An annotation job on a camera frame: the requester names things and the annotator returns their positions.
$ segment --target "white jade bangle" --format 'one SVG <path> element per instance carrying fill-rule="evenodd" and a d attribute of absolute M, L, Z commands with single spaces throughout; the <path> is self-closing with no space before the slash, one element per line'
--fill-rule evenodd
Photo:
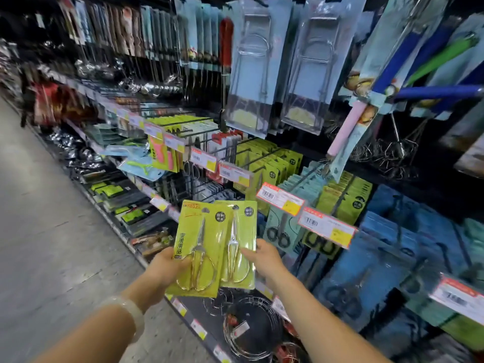
<path fill-rule="evenodd" d="M 145 330 L 145 317 L 143 316 L 143 313 L 138 308 L 138 306 L 132 300 L 125 299 L 121 296 L 109 297 L 103 303 L 101 303 L 101 306 L 107 305 L 120 305 L 129 312 L 129 314 L 133 317 L 136 326 L 136 332 L 133 336 L 133 339 L 131 340 L 131 344 L 138 341 L 139 337 L 143 334 Z"/>

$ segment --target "concrete floor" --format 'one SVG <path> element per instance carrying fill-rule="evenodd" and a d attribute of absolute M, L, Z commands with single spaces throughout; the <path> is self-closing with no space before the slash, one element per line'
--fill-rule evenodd
<path fill-rule="evenodd" d="M 0 352 L 28 362 L 142 267 L 0 99 Z M 214 362 L 163 301 L 122 362 Z"/>

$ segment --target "bottom shelf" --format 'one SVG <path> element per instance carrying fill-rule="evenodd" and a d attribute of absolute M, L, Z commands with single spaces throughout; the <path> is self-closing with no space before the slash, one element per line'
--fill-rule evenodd
<path fill-rule="evenodd" d="M 51 154 L 52 158 L 57 161 L 62 167 L 66 175 L 69 175 L 69 169 L 62 164 L 62 160 L 55 146 L 52 146 L 49 142 L 45 141 L 39 131 L 27 124 L 32 133 L 37 137 L 40 143 Z M 77 189 L 91 202 L 101 216 L 106 220 L 111 229 L 116 233 L 121 242 L 127 247 L 133 254 L 136 260 L 144 268 L 148 267 L 148 262 L 142 257 L 136 248 L 130 244 L 130 236 L 124 230 L 115 224 L 112 216 L 106 213 L 96 200 L 91 196 L 87 189 L 78 181 L 72 180 Z M 242 359 L 230 354 L 230 348 L 223 337 L 222 323 L 223 317 L 211 316 L 204 306 L 203 298 L 196 297 L 180 297 L 175 298 L 172 295 L 166 295 L 166 300 L 172 306 L 172 308 L 178 313 L 180 318 L 185 322 L 187 327 L 201 340 L 205 348 L 220 362 L 231 363 L 234 361 L 242 361 Z"/>

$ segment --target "black circular logo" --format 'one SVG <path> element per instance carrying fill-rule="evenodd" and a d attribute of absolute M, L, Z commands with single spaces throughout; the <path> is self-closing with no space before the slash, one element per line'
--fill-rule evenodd
<path fill-rule="evenodd" d="M 218 222 L 223 222 L 225 220 L 225 213 L 223 211 L 219 211 L 215 214 L 215 220 Z"/>
<path fill-rule="evenodd" d="M 254 214 L 254 209 L 252 209 L 250 206 L 246 207 L 244 210 L 245 216 L 252 216 Z"/>

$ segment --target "barcode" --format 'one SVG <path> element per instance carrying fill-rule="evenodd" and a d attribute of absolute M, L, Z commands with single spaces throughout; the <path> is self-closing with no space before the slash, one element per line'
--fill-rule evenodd
<path fill-rule="evenodd" d="M 265 197 L 268 197 L 270 199 L 273 199 L 274 198 L 274 194 L 269 192 L 269 191 L 266 191 L 266 190 L 262 190 L 262 194 L 265 196 Z"/>
<path fill-rule="evenodd" d="M 312 226 L 318 226 L 318 222 L 314 219 L 306 217 L 306 223 Z"/>
<path fill-rule="evenodd" d="M 461 305 L 463 307 L 467 306 L 466 300 L 463 300 L 462 298 L 460 298 L 459 296 L 457 296 L 453 293 L 444 292 L 444 296 L 445 296 L 445 298 L 450 299 L 452 302 L 457 303 L 458 305 Z"/>

